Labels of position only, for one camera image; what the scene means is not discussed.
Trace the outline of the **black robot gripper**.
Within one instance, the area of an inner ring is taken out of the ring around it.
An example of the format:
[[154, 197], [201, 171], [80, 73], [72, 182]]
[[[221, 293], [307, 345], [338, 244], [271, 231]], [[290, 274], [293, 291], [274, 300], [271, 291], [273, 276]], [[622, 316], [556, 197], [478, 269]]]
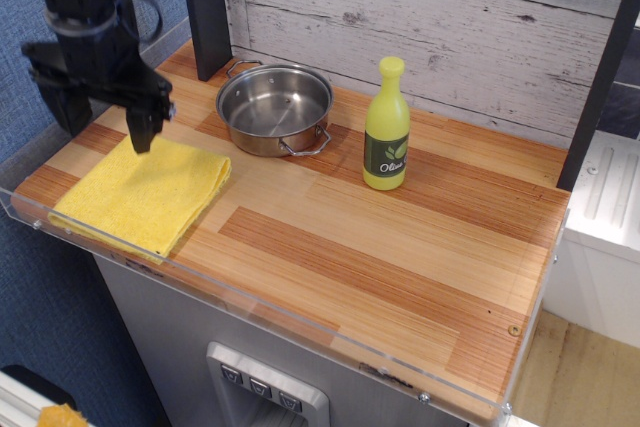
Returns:
[[[155, 30], [146, 37], [137, 26], [134, 0], [115, 0], [100, 24], [64, 19], [50, 11], [45, 20], [57, 40], [25, 43], [21, 50], [58, 125], [75, 137], [91, 122], [91, 98], [115, 103], [128, 109], [134, 151], [149, 152], [164, 120], [175, 115], [171, 84], [145, 64], [139, 52], [140, 43], [159, 37], [162, 16], [157, 16]], [[138, 109], [137, 101], [145, 108]]]

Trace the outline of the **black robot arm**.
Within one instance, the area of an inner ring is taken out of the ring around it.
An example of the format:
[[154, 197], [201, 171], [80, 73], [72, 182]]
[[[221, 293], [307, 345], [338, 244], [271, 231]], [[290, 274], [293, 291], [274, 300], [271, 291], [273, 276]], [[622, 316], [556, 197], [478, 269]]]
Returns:
[[[143, 0], [149, 5], [154, 0]], [[131, 142], [146, 153], [175, 107], [171, 83], [142, 59], [133, 0], [44, 0], [53, 42], [25, 43], [30, 74], [59, 126], [72, 136], [94, 100], [125, 109]]]

